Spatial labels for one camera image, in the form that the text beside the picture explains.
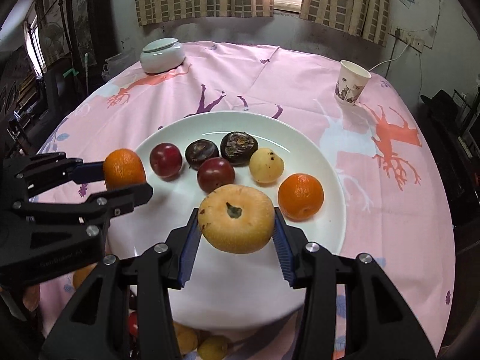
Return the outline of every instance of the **orange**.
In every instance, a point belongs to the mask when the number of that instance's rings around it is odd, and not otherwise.
[[[106,189],[114,190],[133,184],[146,183],[140,157],[130,149],[111,152],[103,163]]]
[[[288,218],[312,217],[323,204],[323,187],[315,177],[303,173],[288,176],[278,189],[278,205]]]
[[[73,274],[73,287],[78,290],[78,287],[82,285],[83,281],[87,278],[87,276],[93,271],[93,269],[97,266],[97,263],[87,265],[84,268],[77,269]]]

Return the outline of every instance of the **framed picture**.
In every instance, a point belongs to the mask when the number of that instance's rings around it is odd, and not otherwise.
[[[17,85],[16,83],[13,84],[13,86],[10,88],[10,91],[8,92],[8,97],[7,97],[7,102],[6,102],[6,110],[9,110],[14,101],[18,98],[18,90],[17,90]]]
[[[62,15],[57,0],[43,0],[43,10],[40,1],[37,1],[37,17],[43,17],[38,22],[38,41],[42,50],[45,65],[49,68],[55,61],[63,58],[70,50],[62,23]]]
[[[85,83],[88,68],[89,92],[104,84],[105,59],[118,53],[110,0],[65,0],[68,30],[75,69]]]
[[[0,110],[3,110],[3,115],[7,114],[7,108],[6,108],[6,102],[7,102],[7,87],[4,86],[0,92]]]

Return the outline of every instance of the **table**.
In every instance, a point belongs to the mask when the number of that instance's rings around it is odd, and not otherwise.
[[[340,107],[337,61],[274,46],[195,42],[184,64],[147,76],[140,63],[92,93],[40,152],[101,161],[135,149],[156,130],[187,115],[244,110],[281,120],[312,139],[337,170],[347,201],[341,254],[369,252],[398,287],[438,352],[453,296],[452,222],[435,161],[412,115],[388,81],[373,75],[359,106]],[[65,184],[38,201],[79,203],[102,183]],[[41,285],[50,331],[74,289],[72,274]],[[345,348],[345,296],[337,297],[335,356]],[[249,332],[226,332],[227,359],[288,359],[299,312]],[[195,359],[195,353],[187,359]]]

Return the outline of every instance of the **power cord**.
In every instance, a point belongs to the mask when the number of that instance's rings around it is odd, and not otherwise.
[[[438,30],[438,23],[440,22],[440,14],[442,12],[442,0],[438,0],[438,15],[437,15],[437,21],[435,23],[435,25],[431,25],[429,26],[429,28],[425,28],[424,30],[405,30],[406,32],[424,32],[424,31],[428,31],[429,29],[433,28],[435,29],[435,33],[437,32]]]
[[[374,67],[372,67],[369,71],[372,71],[373,69],[377,68],[377,67],[380,66],[380,65],[386,64],[387,62],[396,61],[397,59],[399,59],[399,58],[403,55],[403,53],[404,53],[409,47],[410,47],[410,45],[407,44],[406,47],[403,49],[403,51],[400,53],[400,55],[399,55],[397,58],[389,59],[388,61],[380,62],[379,64],[376,64]]]
[[[398,38],[395,37],[395,43],[393,44],[392,55],[390,55],[390,59],[393,58],[393,54],[394,54],[394,52],[395,52],[395,47],[397,46],[397,42],[398,42]],[[385,73],[385,78],[387,78],[388,72],[390,71],[390,65],[392,65],[392,61],[390,61],[390,62],[388,63],[387,73]]]
[[[422,86],[423,86],[422,54],[420,52],[418,53],[418,59],[420,61],[420,89],[418,90],[418,96],[417,96],[417,108],[419,107],[419,104],[420,104],[420,94],[422,93]]]

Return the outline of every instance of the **wall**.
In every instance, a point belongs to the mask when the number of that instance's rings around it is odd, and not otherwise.
[[[407,30],[423,30],[436,25],[439,0],[414,1],[407,7],[400,0],[392,0],[391,20]],[[281,12],[275,12],[274,17],[268,18],[208,17],[139,27],[134,0],[112,0],[112,9],[119,49],[134,47],[137,57],[147,43],[171,36],[181,42],[212,40],[273,44],[336,60],[349,59],[371,68],[382,60],[390,59],[394,44],[393,36],[389,36],[388,44],[383,48]],[[437,32],[433,36],[431,34],[432,31],[417,32],[427,45],[433,45],[432,49],[424,49],[421,60],[418,52],[409,48],[401,59],[391,64],[388,74],[388,80],[413,113],[420,91],[429,97],[440,89],[448,93],[453,93],[454,89],[467,92],[475,85],[475,78],[480,72],[480,41],[462,16],[462,7],[457,0],[442,3]],[[395,56],[404,47],[404,43],[398,43]],[[384,75],[386,65],[375,72]]]
[[[0,52],[14,51],[24,43],[23,20],[33,0],[18,0],[0,30]]]
[[[3,70],[10,59],[11,53],[11,51],[0,51],[0,77],[2,76]]]

